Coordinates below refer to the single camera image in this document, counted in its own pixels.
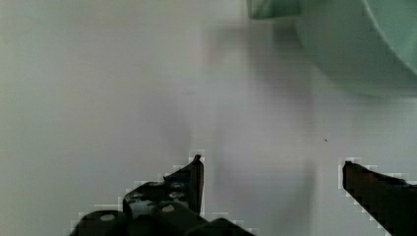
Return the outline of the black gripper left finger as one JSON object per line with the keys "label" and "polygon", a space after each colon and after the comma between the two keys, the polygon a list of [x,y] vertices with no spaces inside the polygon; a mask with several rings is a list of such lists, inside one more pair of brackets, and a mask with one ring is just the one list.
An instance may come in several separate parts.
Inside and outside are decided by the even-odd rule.
{"label": "black gripper left finger", "polygon": [[147,215],[160,204],[176,203],[200,213],[203,199],[205,167],[202,156],[175,172],[164,176],[161,181],[146,182],[130,191],[123,198],[123,212],[131,219]]}

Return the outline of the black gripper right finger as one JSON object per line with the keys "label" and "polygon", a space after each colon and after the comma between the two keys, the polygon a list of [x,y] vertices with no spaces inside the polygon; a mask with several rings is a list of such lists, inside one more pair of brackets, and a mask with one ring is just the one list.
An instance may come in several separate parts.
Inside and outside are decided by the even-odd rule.
{"label": "black gripper right finger", "polygon": [[417,188],[346,161],[342,167],[343,189],[391,236],[417,235]]}

